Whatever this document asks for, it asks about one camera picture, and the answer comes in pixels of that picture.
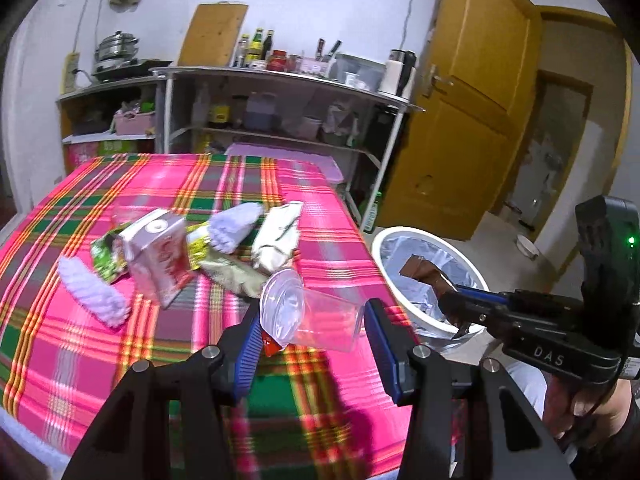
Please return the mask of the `person's right hand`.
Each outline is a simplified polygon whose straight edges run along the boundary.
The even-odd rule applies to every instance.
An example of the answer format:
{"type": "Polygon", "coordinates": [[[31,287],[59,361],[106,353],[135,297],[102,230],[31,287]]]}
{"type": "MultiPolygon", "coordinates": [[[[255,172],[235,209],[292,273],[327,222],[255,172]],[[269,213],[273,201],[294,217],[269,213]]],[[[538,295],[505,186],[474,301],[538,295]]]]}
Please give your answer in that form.
{"type": "Polygon", "coordinates": [[[579,439],[585,448],[593,448],[622,430],[634,403],[632,382],[619,379],[606,393],[600,388],[577,390],[575,384],[552,377],[544,399],[542,420],[553,437],[559,439],[575,422],[589,419],[590,431],[579,439]]]}

